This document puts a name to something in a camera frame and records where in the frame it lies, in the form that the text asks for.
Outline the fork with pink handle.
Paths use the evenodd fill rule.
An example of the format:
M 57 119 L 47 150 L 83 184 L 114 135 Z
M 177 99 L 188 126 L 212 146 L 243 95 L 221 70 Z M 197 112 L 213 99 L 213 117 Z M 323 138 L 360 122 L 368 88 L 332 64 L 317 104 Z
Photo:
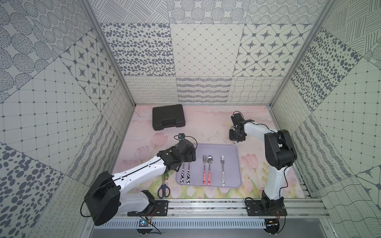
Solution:
M 206 163 L 207 163 L 207 156 L 206 155 L 203 155 L 202 157 L 202 162 L 203 162 L 203 182 L 202 182 L 202 185 L 205 186 L 206 185 Z

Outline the spoon with pink handle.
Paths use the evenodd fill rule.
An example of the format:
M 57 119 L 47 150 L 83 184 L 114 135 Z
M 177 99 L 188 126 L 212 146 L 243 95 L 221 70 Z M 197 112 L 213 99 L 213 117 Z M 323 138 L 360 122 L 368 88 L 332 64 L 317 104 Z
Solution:
M 207 162 L 208 162 L 207 185 L 210 186 L 211 185 L 211 164 L 213 162 L 213 157 L 211 155 L 208 155 Z

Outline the spoon with cow-pattern handle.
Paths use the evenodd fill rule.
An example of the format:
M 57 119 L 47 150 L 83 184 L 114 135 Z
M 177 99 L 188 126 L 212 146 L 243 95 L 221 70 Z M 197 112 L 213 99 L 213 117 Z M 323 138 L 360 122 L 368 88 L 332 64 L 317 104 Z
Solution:
M 188 171 L 187 171 L 187 181 L 186 181 L 186 184 L 189 185 L 190 184 L 190 167 L 191 167 L 191 163 L 189 162 L 188 163 Z

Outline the fork with cow-pattern handle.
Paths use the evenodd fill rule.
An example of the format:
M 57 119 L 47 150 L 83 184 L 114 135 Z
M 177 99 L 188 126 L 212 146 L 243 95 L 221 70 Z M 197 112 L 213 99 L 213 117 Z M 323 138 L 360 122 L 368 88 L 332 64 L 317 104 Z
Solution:
M 185 168 L 184 165 L 182 166 L 182 171 L 181 171 L 181 177 L 180 177 L 180 184 L 184 183 L 184 177 L 185 177 Z

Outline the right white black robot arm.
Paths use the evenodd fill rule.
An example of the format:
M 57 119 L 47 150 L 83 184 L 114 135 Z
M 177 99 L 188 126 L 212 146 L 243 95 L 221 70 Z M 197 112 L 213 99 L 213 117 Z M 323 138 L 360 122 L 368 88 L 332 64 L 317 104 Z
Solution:
M 287 130 L 272 130 L 265 124 L 245 120 L 239 111 L 231 116 L 232 128 L 229 130 L 231 141 L 242 142 L 251 135 L 264 142 L 267 163 L 271 166 L 267 185 L 262 192 L 261 209 L 269 213 L 284 206 L 283 190 L 289 187 L 287 174 L 297 160 L 294 143 Z

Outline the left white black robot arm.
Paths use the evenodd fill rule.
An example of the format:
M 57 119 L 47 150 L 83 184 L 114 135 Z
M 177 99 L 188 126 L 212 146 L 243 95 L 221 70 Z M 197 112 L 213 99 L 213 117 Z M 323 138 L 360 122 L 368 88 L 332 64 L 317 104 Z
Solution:
M 169 171 L 178 171 L 183 163 L 196 161 L 197 143 L 180 139 L 166 150 L 159 151 L 147 162 L 132 169 L 110 174 L 102 172 L 84 196 L 83 205 L 95 226 L 100 226 L 117 214 L 132 213 L 148 216 L 155 210 L 155 198 L 148 190 L 130 193 L 138 185 Z

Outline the lavender rectangular tray mat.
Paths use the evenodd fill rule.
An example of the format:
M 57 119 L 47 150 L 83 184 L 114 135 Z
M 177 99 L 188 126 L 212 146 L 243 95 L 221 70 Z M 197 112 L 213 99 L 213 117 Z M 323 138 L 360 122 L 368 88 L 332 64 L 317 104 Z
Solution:
M 227 144 L 199 144 L 196 149 L 196 160 L 190 163 L 190 184 L 191 186 L 203 186 L 203 155 L 211 155 L 213 162 L 211 164 L 211 185 L 210 187 L 239 188 L 242 185 L 240 162 L 238 159 L 238 150 L 234 145 Z M 225 156 L 225 187 L 221 183 L 221 156 Z M 179 185 L 187 185 L 188 163 L 184 163 L 185 177 L 184 183 L 180 184 L 182 167 L 176 175 L 176 182 Z M 208 162 L 206 163 L 206 185 L 208 177 Z

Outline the black plastic tool case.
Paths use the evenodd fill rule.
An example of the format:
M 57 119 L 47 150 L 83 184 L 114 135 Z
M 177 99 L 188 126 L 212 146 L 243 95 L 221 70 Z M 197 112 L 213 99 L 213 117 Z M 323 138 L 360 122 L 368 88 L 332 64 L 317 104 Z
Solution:
M 152 108 L 152 127 L 155 131 L 165 128 L 181 128 L 186 125 L 182 104 Z

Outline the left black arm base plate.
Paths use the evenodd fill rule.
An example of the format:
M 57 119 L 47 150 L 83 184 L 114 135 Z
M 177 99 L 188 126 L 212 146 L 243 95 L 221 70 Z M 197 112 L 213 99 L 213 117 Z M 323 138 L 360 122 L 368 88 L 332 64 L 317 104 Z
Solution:
M 129 217 L 148 217 L 148 216 L 167 216 L 168 213 L 168 200 L 156 200 L 155 202 L 150 202 L 149 205 L 142 212 L 128 212 Z

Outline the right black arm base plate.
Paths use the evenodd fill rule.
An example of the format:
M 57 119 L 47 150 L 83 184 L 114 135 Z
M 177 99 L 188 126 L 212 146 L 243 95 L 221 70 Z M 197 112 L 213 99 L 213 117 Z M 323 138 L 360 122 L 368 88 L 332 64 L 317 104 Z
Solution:
M 284 205 L 284 198 L 277 200 L 254 200 L 246 198 L 244 200 L 248 216 L 287 216 L 287 211 Z

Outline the aluminium mounting rail frame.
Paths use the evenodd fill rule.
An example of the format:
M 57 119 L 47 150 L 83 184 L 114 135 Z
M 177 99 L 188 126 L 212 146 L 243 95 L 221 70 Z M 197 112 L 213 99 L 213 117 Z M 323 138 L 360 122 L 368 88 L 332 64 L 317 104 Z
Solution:
M 254 217 L 261 219 L 276 218 L 323 218 L 328 217 L 328 210 L 319 199 L 286 199 L 284 205 L 287 216 L 248 216 L 245 199 L 168 199 L 168 213 L 162 218 L 238 218 Z M 93 218 L 100 226 L 117 217 L 129 217 L 128 212 L 105 208 Z

